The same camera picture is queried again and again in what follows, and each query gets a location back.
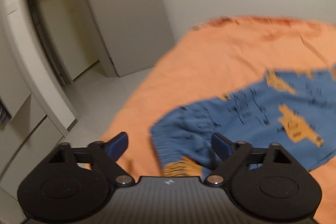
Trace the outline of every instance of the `orange patch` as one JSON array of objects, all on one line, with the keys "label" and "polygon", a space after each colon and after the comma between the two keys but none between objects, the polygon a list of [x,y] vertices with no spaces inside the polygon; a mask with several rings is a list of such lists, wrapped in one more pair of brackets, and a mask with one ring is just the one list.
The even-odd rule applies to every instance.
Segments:
[{"label": "orange patch", "polygon": [[331,73],[333,80],[336,81],[336,69],[331,69],[330,73]]},{"label": "orange patch", "polygon": [[279,91],[287,91],[290,94],[296,94],[295,89],[283,81],[280,77],[277,77],[273,70],[269,70],[266,74],[267,85],[272,86]]},{"label": "orange patch", "polygon": [[299,76],[302,74],[305,74],[310,80],[314,80],[314,75],[309,69],[304,69],[304,70],[296,69],[295,73]]},{"label": "orange patch", "polygon": [[279,106],[280,112],[283,114],[279,118],[279,122],[283,125],[288,137],[293,143],[308,139],[317,147],[324,144],[324,140],[307,124],[304,118],[295,114],[293,110],[289,109],[286,105]]},{"label": "orange patch", "polygon": [[222,101],[231,100],[230,96],[227,93],[223,93],[223,94],[219,95],[218,98],[221,99]]},{"label": "orange patch", "polygon": [[167,164],[163,170],[164,177],[200,177],[202,175],[202,166],[183,156],[182,160]]}]

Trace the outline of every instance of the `metal screw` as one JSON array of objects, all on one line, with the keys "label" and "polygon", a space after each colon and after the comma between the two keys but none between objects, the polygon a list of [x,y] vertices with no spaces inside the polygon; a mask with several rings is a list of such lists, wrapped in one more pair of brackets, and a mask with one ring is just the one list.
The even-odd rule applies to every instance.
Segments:
[{"label": "metal screw", "polygon": [[224,178],[218,175],[212,175],[207,178],[207,181],[211,184],[220,184],[224,181]]},{"label": "metal screw", "polygon": [[128,176],[128,175],[122,175],[122,176],[118,176],[116,179],[116,182],[118,182],[119,184],[129,184],[133,181],[132,177]]}]

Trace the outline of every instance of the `doorway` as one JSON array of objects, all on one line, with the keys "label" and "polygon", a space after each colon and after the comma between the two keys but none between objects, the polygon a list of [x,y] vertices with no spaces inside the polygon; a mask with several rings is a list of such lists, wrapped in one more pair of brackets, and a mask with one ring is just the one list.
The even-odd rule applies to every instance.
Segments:
[{"label": "doorway", "polygon": [[78,0],[27,0],[41,47],[61,86],[100,60]]},{"label": "doorway", "polygon": [[40,40],[42,49],[48,59],[48,62],[61,86],[71,84],[71,80],[67,75],[63,65],[59,61],[59,57],[53,47],[50,35],[43,21],[38,0],[27,0],[31,19],[33,21],[37,36]]}]

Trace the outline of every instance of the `logo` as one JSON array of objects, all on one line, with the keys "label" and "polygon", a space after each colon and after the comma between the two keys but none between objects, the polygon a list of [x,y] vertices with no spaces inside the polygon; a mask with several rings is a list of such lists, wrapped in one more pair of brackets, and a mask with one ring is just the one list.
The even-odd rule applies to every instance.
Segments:
[{"label": "logo", "polygon": [[165,183],[166,183],[167,185],[171,185],[171,184],[173,184],[174,182],[175,182],[175,181],[173,181],[172,179],[165,181]]}]

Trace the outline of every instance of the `cabinet door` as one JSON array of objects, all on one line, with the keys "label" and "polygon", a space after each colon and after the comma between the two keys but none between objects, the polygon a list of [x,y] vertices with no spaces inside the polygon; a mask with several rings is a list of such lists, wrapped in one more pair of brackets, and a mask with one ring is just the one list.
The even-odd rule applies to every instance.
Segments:
[{"label": "cabinet door", "polygon": [[46,116],[33,95],[29,96],[13,120],[0,130],[0,177],[29,134]]},{"label": "cabinet door", "polygon": [[46,118],[16,154],[0,182],[0,187],[17,199],[16,191],[21,181],[50,153],[62,137],[53,123]]},{"label": "cabinet door", "polygon": [[162,0],[89,0],[119,76],[151,67],[174,45]]},{"label": "cabinet door", "polygon": [[0,26],[0,98],[12,118],[30,95]]},{"label": "cabinet door", "polygon": [[18,201],[0,188],[0,223],[21,224],[25,219]]}]

